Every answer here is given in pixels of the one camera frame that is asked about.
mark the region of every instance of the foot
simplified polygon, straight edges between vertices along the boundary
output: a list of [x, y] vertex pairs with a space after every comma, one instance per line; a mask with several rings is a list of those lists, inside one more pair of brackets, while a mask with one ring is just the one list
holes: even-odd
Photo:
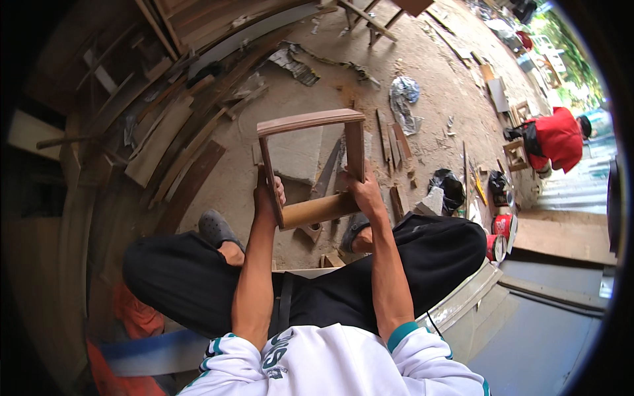
[[244, 253], [235, 242], [224, 241], [218, 251], [224, 256], [227, 264], [235, 267], [241, 267], [244, 264]]
[[237, 245], [242, 253], [245, 251], [244, 246], [240, 243], [236, 234], [233, 233], [229, 224], [216, 210], [208, 210], [200, 216], [198, 232], [205, 241], [216, 249], [220, 249], [223, 242], [230, 241]]
[[353, 253], [372, 253], [372, 228], [365, 227], [359, 231], [353, 239], [351, 248]]
[[[348, 222], [348, 228], [346, 229], [344, 233], [344, 237], [342, 238], [342, 241], [341, 241], [341, 247], [343, 248], [343, 250], [349, 253], [361, 253], [360, 251], [353, 249], [353, 241], [357, 239], [357, 237], [363, 230], [369, 229], [369, 228], [370, 228], [370, 221], [368, 220], [367, 217], [365, 217], [363, 213], [360, 212], [360, 213], [354, 214], [350, 218], [350, 221]], [[372, 234], [370, 233], [370, 251], [371, 250], [372, 250]]]

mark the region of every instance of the bucket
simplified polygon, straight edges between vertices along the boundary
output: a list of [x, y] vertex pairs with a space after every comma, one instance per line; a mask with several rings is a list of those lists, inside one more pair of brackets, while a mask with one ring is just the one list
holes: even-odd
[[493, 220], [491, 233], [504, 235], [504, 238], [507, 239], [507, 254], [510, 254], [515, 234], [517, 234], [517, 216], [511, 213], [497, 215]]
[[496, 208], [512, 207], [515, 204], [513, 193], [511, 191], [502, 191], [499, 194], [493, 194], [493, 204]]
[[504, 235], [486, 236], [486, 258], [490, 261], [501, 262], [507, 255], [507, 240]]

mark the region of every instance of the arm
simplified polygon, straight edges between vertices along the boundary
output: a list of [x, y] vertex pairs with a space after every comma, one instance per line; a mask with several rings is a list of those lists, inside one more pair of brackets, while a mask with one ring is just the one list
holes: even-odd
[[[275, 177], [280, 202], [284, 204], [284, 186]], [[266, 344], [273, 311], [273, 236], [277, 223], [271, 199], [266, 189], [264, 167], [259, 167], [254, 191], [256, 215], [245, 253], [244, 265], [238, 279], [231, 306], [231, 327], [236, 336], [250, 341], [258, 350]]]
[[385, 342], [400, 325], [414, 321], [414, 305], [403, 264], [396, 248], [387, 210], [370, 161], [365, 160], [365, 182], [344, 174], [359, 208], [372, 229], [372, 303], [378, 334]]

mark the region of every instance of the gray shoe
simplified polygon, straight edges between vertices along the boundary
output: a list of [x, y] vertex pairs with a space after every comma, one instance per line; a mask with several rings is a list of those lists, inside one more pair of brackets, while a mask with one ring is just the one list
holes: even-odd
[[218, 249], [224, 241], [235, 242], [242, 253], [245, 252], [244, 246], [229, 227], [224, 217], [216, 210], [208, 210], [200, 216], [198, 221], [198, 232], [202, 238], [209, 242], [214, 248]]

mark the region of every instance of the red paint bucket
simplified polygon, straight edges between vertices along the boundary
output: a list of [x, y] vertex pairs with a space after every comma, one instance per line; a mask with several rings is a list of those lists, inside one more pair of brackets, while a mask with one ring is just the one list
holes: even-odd
[[507, 239], [504, 235], [486, 236], [486, 257], [490, 261], [501, 262], [507, 255]]
[[517, 216], [511, 213], [496, 216], [491, 233], [504, 235], [504, 238], [507, 239], [507, 253], [510, 254], [515, 234], [517, 234]]

